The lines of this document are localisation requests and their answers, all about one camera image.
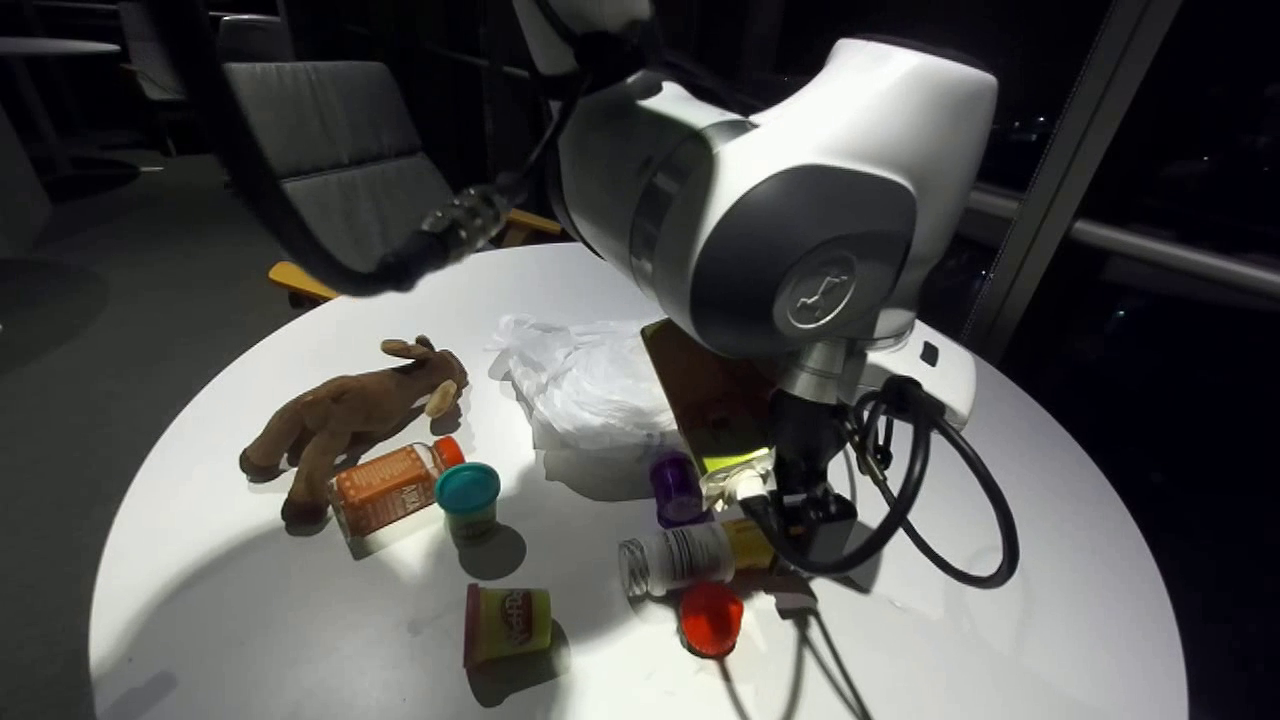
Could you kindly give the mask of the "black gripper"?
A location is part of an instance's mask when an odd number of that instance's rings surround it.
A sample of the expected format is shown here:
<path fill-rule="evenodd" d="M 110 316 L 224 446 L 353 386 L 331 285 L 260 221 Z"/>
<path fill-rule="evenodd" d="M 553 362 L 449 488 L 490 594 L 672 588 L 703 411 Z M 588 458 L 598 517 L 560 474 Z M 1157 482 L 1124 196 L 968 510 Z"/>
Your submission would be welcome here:
<path fill-rule="evenodd" d="M 829 482 L 845 446 L 845 407 L 777 390 L 767 400 L 767 440 L 773 482 L 765 501 L 745 504 L 748 521 L 787 568 L 871 588 L 879 570 L 876 533 Z"/>

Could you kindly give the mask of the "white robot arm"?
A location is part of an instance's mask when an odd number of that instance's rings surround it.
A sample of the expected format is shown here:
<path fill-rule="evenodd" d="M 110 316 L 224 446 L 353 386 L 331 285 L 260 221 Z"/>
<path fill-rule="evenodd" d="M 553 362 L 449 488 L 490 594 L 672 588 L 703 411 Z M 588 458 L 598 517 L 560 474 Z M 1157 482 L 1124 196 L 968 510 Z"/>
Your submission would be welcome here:
<path fill-rule="evenodd" d="M 883 360 L 918 339 L 918 290 L 965 214 L 1000 80 L 886 39 L 837 39 L 784 100 L 733 111 L 658 53 L 652 0 L 512 0 L 541 80 L 560 214 L 665 316 L 773 377 L 773 491 L 748 517 L 777 553 L 845 576 L 905 533 L 829 488 L 852 434 L 939 420 Z"/>

